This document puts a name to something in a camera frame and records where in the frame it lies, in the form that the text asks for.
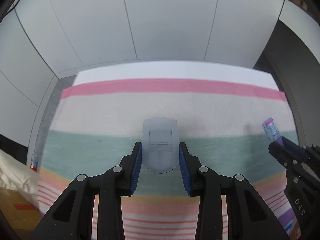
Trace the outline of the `pink blue labelled tube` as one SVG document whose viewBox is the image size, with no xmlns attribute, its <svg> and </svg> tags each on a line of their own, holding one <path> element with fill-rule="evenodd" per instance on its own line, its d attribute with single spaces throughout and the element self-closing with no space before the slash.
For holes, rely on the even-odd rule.
<svg viewBox="0 0 320 240">
<path fill-rule="evenodd" d="M 282 146 L 284 145 L 280 132 L 272 118 L 265 120 L 262 123 L 262 127 L 270 143 L 277 142 Z"/>
</svg>

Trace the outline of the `cream padded chair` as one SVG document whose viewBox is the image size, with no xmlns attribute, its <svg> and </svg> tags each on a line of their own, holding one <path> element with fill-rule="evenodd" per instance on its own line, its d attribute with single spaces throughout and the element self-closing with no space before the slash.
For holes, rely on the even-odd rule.
<svg viewBox="0 0 320 240">
<path fill-rule="evenodd" d="M 1 188 L 17 191 L 25 200 L 39 208 L 37 183 L 39 174 L 1 150 Z"/>
</svg>

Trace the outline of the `striped colourful blanket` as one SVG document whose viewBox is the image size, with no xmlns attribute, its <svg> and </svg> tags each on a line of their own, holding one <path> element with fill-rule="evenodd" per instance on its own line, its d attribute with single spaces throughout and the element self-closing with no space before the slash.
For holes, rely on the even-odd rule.
<svg viewBox="0 0 320 240">
<path fill-rule="evenodd" d="M 216 173 L 242 174 L 287 232 L 295 216 L 284 194 L 284 168 L 268 152 L 263 123 L 297 141 L 283 92 L 195 79 L 100 81 L 62 92 L 42 155 L 41 213 L 79 174 L 103 174 L 141 142 L 149 151 L 137 189 L 121 200 L 127 239 L 193 239 L 199 199 L 184 189 L 177 145 Z"/>
</svg>

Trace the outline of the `brown cardboard box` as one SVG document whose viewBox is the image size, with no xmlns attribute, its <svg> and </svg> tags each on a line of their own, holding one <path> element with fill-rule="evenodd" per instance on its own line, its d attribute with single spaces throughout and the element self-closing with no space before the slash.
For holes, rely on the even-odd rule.
<svg viewBox="0 0 320 240">
<path fill-rule="evenodd" d="M 17 191 L 1 188 L 1 211 L 20 239 L 30 239 L 41 220 L 40 211 Z"/>
</svg>

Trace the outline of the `translucent grey plastic case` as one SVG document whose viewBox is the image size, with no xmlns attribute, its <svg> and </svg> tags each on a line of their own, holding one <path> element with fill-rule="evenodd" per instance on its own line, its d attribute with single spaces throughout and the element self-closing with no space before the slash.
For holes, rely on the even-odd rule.
<svg viewBox="0 0 320 240">
<path fill-rule="evenodd" d="M 148 170 L 167 173 L 179 162 L 177 121 L 157 117 L 143 122 L 142 162 Z"/>
</svg>

